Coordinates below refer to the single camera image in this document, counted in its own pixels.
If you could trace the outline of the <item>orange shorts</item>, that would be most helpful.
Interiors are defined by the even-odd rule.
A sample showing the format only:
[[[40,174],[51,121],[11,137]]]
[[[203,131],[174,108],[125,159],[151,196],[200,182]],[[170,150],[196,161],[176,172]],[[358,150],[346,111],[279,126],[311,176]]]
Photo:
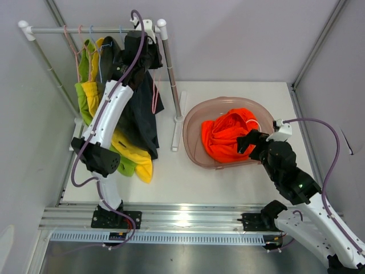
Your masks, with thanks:
[[[234,108],[215,120],[201,123],[201,140],[206,153],[219,163],[247,161],[254,146],[250,145],[245,153],[237,152],[237,137],[258,130],[255,115],[247,108]]]

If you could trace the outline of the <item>pink wire hanger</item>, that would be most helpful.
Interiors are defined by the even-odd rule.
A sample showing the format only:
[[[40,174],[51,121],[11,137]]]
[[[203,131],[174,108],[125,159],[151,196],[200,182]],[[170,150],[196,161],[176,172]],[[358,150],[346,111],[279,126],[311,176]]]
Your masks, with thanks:
[[[157,103],[158,103],[158,98],[159,98],[159,92],[160,92],[160,81],[161,81],[161,74],[159,74],[158,77],[156,77],[156,70],[153,71],[153,75],[152,75],[152,113],[155,114],[156,113],[156,109],[157,109]]]

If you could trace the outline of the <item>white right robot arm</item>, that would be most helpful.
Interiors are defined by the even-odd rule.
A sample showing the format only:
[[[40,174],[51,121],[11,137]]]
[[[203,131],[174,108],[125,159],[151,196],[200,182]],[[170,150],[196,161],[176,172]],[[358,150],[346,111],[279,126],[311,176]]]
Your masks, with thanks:
[[[249,158],[259,161],[279,193],[307,217],[307,225],[277,200],[260,212],[266,230],[277,229],[291,236],[315,255],[328,273],[364,273],[364,242],[339,217],[330,212],[324,190],[298,168],[296,154],[288,142],[273,140],[268,134],[251,130],[237,138],[237,151],[253,150]]]

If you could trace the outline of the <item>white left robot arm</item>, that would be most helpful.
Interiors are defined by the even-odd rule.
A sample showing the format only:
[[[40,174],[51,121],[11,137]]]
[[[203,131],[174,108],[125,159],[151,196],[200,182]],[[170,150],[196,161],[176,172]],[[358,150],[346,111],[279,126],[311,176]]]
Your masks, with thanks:
[[[124,221],[123,213],[118,210],[122,199],[113,177],[120,155],[110,150],[112,136],[123,110],[154,61],[154,54],[148,49],[148,34],[144,30],[128,32],[124,55],[109,72],[102,101],[91,124],[82,138],[73,138],[71,142],[76,152],[71,182],[77,188],[86,185],[75,180],[77,164],[84,163],[92,173],[91,180],[96,181],[99,205],[106,210],[103,220],[111,228],[120,227]]]

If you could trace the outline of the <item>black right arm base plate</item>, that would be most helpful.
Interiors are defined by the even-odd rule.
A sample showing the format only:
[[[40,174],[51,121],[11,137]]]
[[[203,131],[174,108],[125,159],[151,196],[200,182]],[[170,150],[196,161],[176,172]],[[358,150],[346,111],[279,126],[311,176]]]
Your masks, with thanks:
[[[246,232],[273,231],[273,228],[262,220],[260,213],[242,213],[237,221]]]

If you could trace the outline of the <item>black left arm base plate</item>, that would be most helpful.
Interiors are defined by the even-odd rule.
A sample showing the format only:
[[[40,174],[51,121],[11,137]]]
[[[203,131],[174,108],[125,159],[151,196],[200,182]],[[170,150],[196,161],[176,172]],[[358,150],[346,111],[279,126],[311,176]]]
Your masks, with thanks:
[[[140,229],[142,221],[141,211],[124,211],[124,214],[129,216],[136,225],[136,229]],[[126,218],[104,209],[94,211],[91,228],[104,228],[104,229],[132,229],[133,226]]]

